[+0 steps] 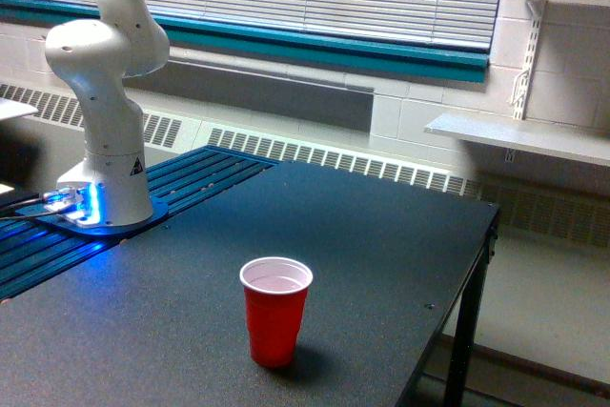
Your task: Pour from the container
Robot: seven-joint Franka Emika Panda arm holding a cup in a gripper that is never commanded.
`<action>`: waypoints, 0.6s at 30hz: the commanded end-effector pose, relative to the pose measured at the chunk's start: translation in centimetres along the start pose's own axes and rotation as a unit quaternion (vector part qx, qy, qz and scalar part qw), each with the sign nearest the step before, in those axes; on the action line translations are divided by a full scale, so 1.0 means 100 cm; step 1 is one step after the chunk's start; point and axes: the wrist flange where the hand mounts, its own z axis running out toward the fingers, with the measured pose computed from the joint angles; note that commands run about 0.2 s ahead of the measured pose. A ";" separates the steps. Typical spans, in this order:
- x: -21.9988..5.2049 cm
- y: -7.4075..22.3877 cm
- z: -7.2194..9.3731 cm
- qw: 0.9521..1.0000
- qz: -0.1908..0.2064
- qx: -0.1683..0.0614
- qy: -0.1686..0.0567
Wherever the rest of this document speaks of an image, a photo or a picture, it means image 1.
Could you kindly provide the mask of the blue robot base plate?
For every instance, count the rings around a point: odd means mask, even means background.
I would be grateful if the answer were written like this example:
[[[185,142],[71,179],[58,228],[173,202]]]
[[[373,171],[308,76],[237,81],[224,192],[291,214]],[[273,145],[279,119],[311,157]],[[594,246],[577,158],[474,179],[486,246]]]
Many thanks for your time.
[[[82,228],[72,224],[70,221],[61,217],[60,215],[39,216],[35,217],[34,220],[54,229],[71,234],[80,234],[88,237],[129,237],[146,231],[150,227],[159,224],[168,217],[169,207],[165,202],[153,198],[152,207],[153,214],[150,218],[140,223],[126,226],[111,225],[95,228]]]

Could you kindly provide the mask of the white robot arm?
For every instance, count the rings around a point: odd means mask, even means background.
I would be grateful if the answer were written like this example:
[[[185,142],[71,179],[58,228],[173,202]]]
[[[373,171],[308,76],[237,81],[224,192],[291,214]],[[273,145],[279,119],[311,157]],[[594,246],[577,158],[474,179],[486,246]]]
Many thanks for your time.
[[[94,2],[99,18],[53,27],[45,54],[74,92],[84,118],[84,158],[57,180],[60,188],[80,191],[82,199],[63,216],[85,230],[110,230],[153,216],[143,112],[126,95],[123,81],[163,68],[170,42],[145,0]]]

